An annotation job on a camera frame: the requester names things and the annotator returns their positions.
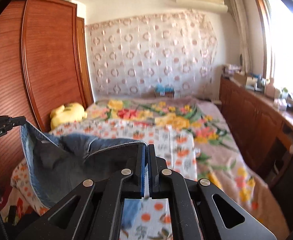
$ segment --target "orange fruit pattern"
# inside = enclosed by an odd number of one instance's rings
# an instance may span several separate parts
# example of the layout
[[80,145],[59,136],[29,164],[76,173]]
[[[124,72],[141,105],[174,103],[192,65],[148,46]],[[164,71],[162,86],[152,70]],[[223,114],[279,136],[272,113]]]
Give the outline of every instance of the orange fruit pattern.
[[48,211],[48,209],[45,207],[40,208],[40,216],[42,216],[47,211]]
[[163,204],[162,203],[156,203],[155,205],[154,205],[154,209],[155,210],[157,210],[157,211],[160,211],[160,210],[162,210],[163,209]]
[[185,157],[190,153],[190,151],[188,149],[186,150],[181,150],[178,152],[178,157]]
[[144,221],[144,222],[149,222],[150,219],[151,219],[151,215],[149,213],[144,213],[141,216],[141,220]]
[[160,217],[160,221],[164,224],[169,224],[169,223],[171,223],[171,217],[170,217],[170,215],[162,215]]
[[181,161],[180,159],[177,159],[177,160],[175,161],[175,165],[176,165],[176,166],[181,166],[181,164],[182,164],[182,161]]
[[187,140],[188,140],[187,137],[182,137],[182,136],[176,139],[177,143],[185,143]]

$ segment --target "wooden wardrobe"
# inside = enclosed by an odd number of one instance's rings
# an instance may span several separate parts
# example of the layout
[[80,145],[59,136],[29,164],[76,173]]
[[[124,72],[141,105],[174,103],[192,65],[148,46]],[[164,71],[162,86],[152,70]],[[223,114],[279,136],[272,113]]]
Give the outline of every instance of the wooden wardrobe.
[[[84,22],[76,4],[13,0],[0,15],[0,115],[25,115],[50,131],[52,109],[93,102],[85,54]],[[0,138],[0,188],[23,158],[19,128]]]

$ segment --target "air conditioner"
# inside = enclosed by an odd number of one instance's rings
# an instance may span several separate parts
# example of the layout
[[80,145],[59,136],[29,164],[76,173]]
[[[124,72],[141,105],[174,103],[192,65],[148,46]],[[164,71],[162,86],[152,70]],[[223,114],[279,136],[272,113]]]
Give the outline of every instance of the air conditioner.
[[224,0],[176,0],[177,4],[191,9],[200,9],[215,13],[226,13],[228,7]]

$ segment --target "bottle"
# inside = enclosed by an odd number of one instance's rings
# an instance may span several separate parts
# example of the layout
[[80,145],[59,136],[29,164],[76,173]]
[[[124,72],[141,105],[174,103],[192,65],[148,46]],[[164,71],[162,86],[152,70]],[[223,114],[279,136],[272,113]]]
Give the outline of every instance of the bottle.
[[270,78],[270,83],[266,84],[264,88],[264,94],[269,98],[274,98],[274,94],[276,93],[276,88],[274,87],[274,78]]
[[262,77],[261,77],[261,75],[259,75],[258,80],[257,80],[257,88],[259,88],[259,89],[262,88],[262,83],[261,82],[262,82]]

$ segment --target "denim jeans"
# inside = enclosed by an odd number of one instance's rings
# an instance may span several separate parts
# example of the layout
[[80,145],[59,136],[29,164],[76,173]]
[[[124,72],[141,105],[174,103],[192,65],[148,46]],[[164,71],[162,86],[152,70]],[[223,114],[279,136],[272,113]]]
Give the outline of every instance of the denim jeans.
[[[139,142],[132,139],[101,139],[73,133],[55,136],[42,133],[27,122],[20,129],[24,156],[30,173],[30,184],[40,202],[50,208],[85,179],[107,179],[118,170],[122,160],[98,154],[99,151]],[[140,209],[141,200],[126,199],[122,228],[130,228]]]

